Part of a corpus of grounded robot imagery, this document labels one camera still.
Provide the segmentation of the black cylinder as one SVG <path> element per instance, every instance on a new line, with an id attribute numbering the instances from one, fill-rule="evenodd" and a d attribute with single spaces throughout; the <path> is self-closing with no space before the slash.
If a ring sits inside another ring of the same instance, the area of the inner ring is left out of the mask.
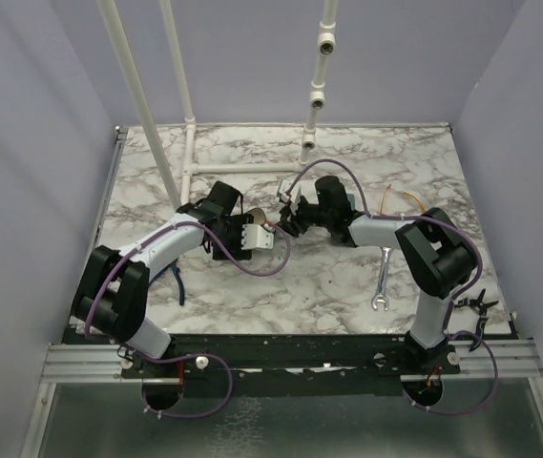
<path id="1" fill-rule="evenodd" d="M 267 215 L 261 208 L 253 208 L 247 211 L 246 214 L 252 217 L 252 224 L 257 224 L 259 226 L 265 227 L 275 226 L 275 223 L 267 217 Z"/>

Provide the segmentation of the blue-grey glasses case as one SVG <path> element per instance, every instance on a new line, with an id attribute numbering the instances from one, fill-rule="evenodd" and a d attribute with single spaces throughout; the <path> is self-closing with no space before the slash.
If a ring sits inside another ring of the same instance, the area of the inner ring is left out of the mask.
<path id="1" fill-rule="evenodd" d="M 357 211 L 357 202 L 356 202 L 355 196 L 351 193 L 347 193 L 346 196 L 347 196 L 347 200 L 349 202 L 351 210 Z"/>

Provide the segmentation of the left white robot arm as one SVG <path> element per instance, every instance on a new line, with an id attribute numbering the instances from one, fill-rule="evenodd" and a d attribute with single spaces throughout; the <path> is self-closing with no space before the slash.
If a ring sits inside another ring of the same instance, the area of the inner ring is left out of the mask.
<path id="1" fill-rule="evenodd" d="M 210 193 L 178 208 L 168 223 L 121 249 L 96 247 L 76 289 L 71 315 L 143 353 L 152 374 L 170 374 L 177 354 L 170 335 L 146 317 L 148 289 L 181 255 L 202 247 L 213 260 L 249 260 L 241 246 L 243 226 L 254 221 L 233 212 L 243 194 L 217 181 Z"/>

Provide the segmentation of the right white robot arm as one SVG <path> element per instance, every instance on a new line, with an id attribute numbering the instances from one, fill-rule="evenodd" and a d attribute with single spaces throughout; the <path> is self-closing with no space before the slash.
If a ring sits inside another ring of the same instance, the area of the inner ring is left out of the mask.
<path id="1" fill-rule="evenodd" d="M 420 289 L 415 321 L 407 333 L 406 366 L 425 373 L 439 359 L 437 347 L 447 338 L 450 296 L 465 284 L 480 257 L 466 237 L 455 232 L 448 215 L 432 208 L 415 221 L 369 217 L 352 206 L 344 185 L 326 176 L 314 183 L 310 202 L 299 183 L 283 180 L 278 188 L 281 229 L 297 238 L 311 227 L 325 229 L 331 243 L 344 247 L 378 246 L 403 252 L 409 272 Z"/>

